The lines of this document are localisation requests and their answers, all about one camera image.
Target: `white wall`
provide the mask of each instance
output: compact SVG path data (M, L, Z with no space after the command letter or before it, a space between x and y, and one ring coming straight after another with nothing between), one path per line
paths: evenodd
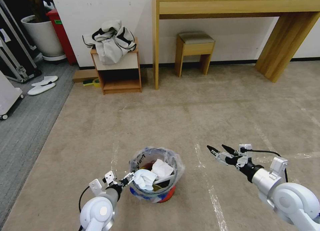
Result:
M54 0L79 66L93 66L81 35L121 19L139 39L141 64L152 63L151 0ZM216 40L213 61L257 59L277 18L160 20L160 63L174 62L177 33L205 31ZM320 57L320 21L294 57Z

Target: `potted plant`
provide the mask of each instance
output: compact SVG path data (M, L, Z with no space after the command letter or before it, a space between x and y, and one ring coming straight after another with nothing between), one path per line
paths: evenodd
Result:
M21 22L42 53L43 59L57 61L66 58L53 25L46 16L50 9L44 5L44 1L50 3L51 0L28 1L34 15L22 18Z

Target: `beige carpet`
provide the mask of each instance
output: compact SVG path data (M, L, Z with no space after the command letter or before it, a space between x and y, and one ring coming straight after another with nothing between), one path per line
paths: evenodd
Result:
M132 155L166 147L186 166L172 199L141 202L124 190L112 230L296 230L261 203L256 187L216 162L206 145L252 143L289 159L289 180L320 197L320 62L290 63L274 84L252 65L143 71L143 92L109 94L74 85L3 231L78 230L82 190L111 168L120 177ZM268 167L273 156L255 155ZM86 192L82 205L92 198Z

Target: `stool cushion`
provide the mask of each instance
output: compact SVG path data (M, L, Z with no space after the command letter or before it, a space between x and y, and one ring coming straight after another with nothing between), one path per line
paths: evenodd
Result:
M200 44L214 42L212 37L204 32L180 33L179 36L185 44Z

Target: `trash bin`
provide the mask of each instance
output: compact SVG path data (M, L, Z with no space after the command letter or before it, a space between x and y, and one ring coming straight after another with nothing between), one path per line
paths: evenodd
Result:
M154 190L152 191L140 189L135 182L132 182L130 184L130 192L140 200L144 199L152 203L161 203L169 200L176 189L176 183L184 172L185 166L179 154L166 148L153 147L147 147L134 155L133 159L129 161L129 172L136 172L141 168L151 170L157 159L161 159L173 167L174 176L166 183L163 182L161 187L154 185Z
M76 56L74 55L73 49L69 42L66 31L64 30L64 27L62 25L57 9L49 11L47 13L47 16L50 18L50 21L52 22L54 30L56 31L57 36L60 40L63 51L67 56L69 64L73 65L74 63L77 63Z

